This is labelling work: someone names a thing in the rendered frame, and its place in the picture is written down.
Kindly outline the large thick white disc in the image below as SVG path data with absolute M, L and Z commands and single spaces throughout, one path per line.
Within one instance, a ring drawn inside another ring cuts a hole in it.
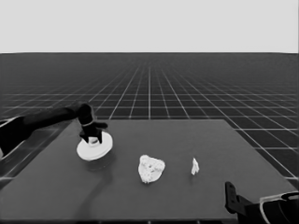
M 106 156 L 112 148 L 112 136 L 102 132 L 102 140 L 95 136 L 89 136 L 87 141 L 81 139 L 77 146 L 77 153 L 85 161 L 95 161 Z

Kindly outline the white round pinned carrier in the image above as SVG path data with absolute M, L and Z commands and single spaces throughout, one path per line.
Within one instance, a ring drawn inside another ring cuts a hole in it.
M 138 173 L 139 173 L 139 176 L 140 176 L 140 173 L 147 173 L 147 165 L 148 165 L 148 164 L 154 164 L 154 165 L 155 165 L 155 162 L 156 162 L 157 160 L 158 160 L 158 159 L 155 159 L 155 158 L 152 158 L 152 157 L 149 156 L 149 161 L 148 161 L 147 163 L 144 163 L 144 164 L 139 163 L 139 165 L 138 165 Z M 154 171 L 153 173 L 151 173 L 151 174 L 152 174 L 152 181 L 151 181 L 151 182 L 155 182 L 155 181 L 157 181 L 157 180 L 161 177 L 162 173 L 163 173 L 163 172 L 161 172 L 161 171 L 157 171 L 157 170 L 155 169 L 155 171 Z

